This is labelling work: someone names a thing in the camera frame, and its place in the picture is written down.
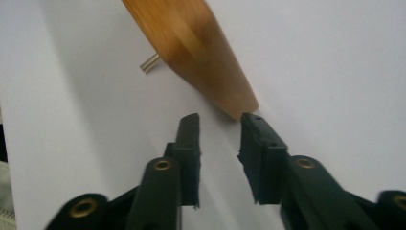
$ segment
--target wooden block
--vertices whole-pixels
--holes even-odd
[[[203,0],[124,0],[162,60],[235,120],[258,109],[233,51]]]

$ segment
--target brass insert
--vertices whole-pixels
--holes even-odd
[[[314,167],[316,167],[316,165],[312,161],[307,160],[305,158],[297,159],[296,164],[305,169],[313,169]]]
[[[83,218],[93,213],[98,208],[98,202],[92,198],[86,198],[76,203],[69,214],[72,218]]]
[[[170,169],[170,167],[172,167],[172,164],[167,160],[158,161],[153,165],[153,168],[159,171]]]

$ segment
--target screw hole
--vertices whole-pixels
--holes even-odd
[[[163,171],[167,170],[172,166],[172,164],[167,160],[158,161],[153,165],[155,170]]]
[[[70,210],[72,218],[84,218],[98,208],[98,203],[92,198],[86,198],[76,203]]]

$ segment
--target white surface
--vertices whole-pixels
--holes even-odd
[[[406,190],[405,1],[208,1],[290,153],[375,200]],[[121,1],[0,2],[0,87],[17,226],[140,182],[181,117],[201,118],[201,209],[184,229],[282,229],[254,205],[231,122],[161,63]]]

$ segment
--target metal pin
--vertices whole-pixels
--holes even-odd
[[[150,57],[146,62],[144,62],[142,65],[140,65],[140,68],[144,71],[144,73],[147,73],[149,70],[151,70],[156,62],[159,60],[159,55],[155,54],[154,56]]]
[[[399,208],[406,210],[406,196],[397,195],[394,197],[394,202],[399,206]]]

